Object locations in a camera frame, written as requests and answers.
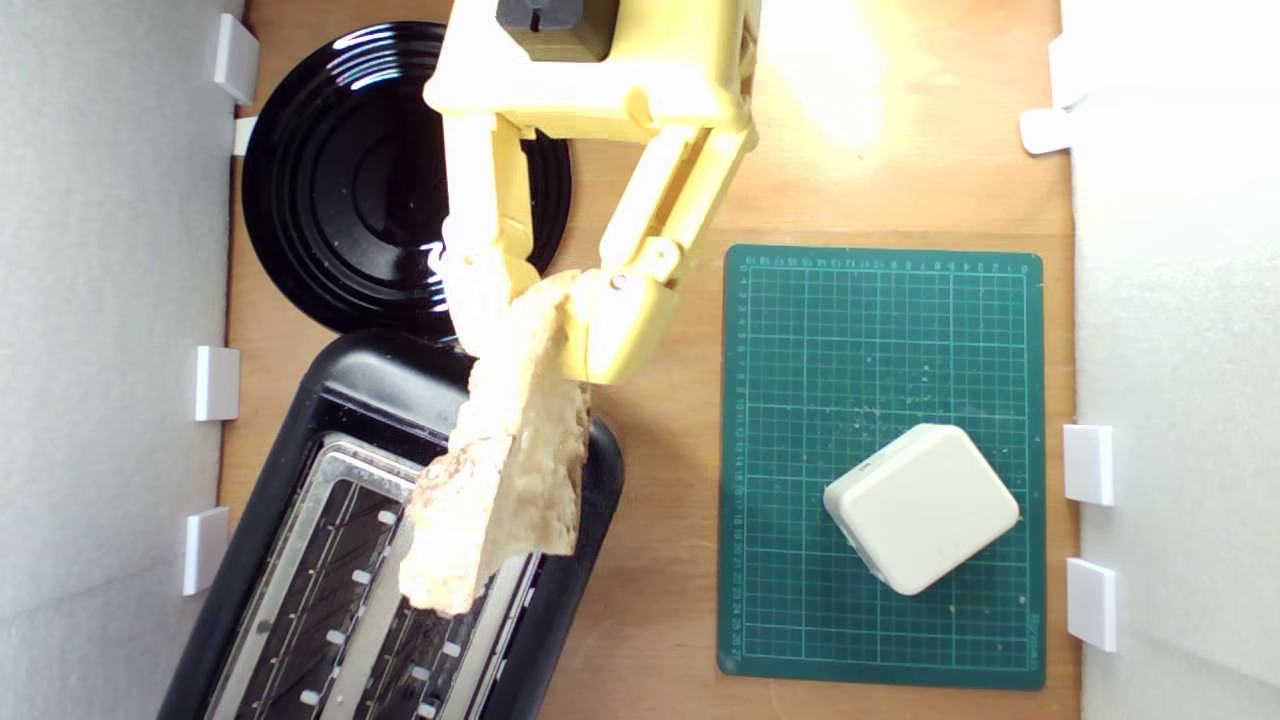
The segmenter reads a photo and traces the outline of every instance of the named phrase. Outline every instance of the bread crust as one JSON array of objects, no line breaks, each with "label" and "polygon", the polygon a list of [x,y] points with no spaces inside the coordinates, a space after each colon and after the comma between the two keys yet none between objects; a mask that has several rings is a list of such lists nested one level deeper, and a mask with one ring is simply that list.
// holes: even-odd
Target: bread crust
[{"label": "bread crust", "polygon": [[472,368],[448,452],[421,473],[406,509],[413,542],[399,587],[413,607],[467,612],[508,559],[573,552],[590,389],[563,377],[559,356],[577,275],[517,297],[503,342]]}]

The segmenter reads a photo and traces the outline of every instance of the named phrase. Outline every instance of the wooden surface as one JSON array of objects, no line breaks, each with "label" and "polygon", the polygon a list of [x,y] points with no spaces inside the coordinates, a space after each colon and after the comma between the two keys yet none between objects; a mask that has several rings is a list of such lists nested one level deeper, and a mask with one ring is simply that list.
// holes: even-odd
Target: wooden surface
[{"label": "wooden surface", "polygon": [[[250,0],[262,42],[259,104],[328,40],[447,1]],[[1018,113],[1048,101],[1055,3],[765,0],[760,146],[707,240],[680,319],[643,377],[599,393],[627,486],[548,692],[543,717],[1079,717],[1079,647],[1064,616],[1076,521],[1061,493],[1059,427],[1074,409],[1070,178],[1020,147]],[[243,114],[253,114],[246,108]],[[559,266],[595,243],[639,149],[580,142]],[[225,434],[221,501],[255,482],[307,364],[332,333],[264,275],[233,205],[229,342],[243,351],[241,419]],[[722,254],[735,242],[1034,251],[1044,259],[1048,683],[988,692],[723,676],[716,669]]]}]

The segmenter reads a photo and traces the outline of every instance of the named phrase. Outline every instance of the green cutting mat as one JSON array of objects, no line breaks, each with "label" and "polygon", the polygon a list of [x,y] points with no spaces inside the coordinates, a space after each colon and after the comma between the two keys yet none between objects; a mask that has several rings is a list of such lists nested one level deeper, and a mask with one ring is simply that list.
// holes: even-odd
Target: green cutting mat
[{"label": "green cutting mat", "polygon": [[[1043,687],[1039,259],[739,245],[726,265],[721,669]],[[905,597],[854,555],[822,491],[918,423],[968,430],[1023,515]]]}]

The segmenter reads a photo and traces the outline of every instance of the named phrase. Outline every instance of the white box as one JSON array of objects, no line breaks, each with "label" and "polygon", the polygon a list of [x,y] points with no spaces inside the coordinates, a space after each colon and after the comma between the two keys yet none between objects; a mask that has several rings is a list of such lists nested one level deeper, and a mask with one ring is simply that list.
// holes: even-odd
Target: white box
[{"label": "white box", "polygon": [[1018,523],[968,433],[922,424],[827,486],[827,512],[870,571],[918,594]]}]

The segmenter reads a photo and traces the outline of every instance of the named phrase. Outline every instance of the black plate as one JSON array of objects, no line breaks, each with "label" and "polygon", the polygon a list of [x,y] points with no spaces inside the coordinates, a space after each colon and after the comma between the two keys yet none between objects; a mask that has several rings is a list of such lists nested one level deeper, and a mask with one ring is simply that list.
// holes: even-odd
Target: black plate
[{"label": "black plate", "polygon": [[[422,101],[444,26],[399,22],[329,42],[268,99],[244,155],[241,201],[268,275],[337,332],[453,337],[433,272],[448,214],[440,115]],[[568,218],[568,145],[539,135],[529,158],[541,273]]]}]

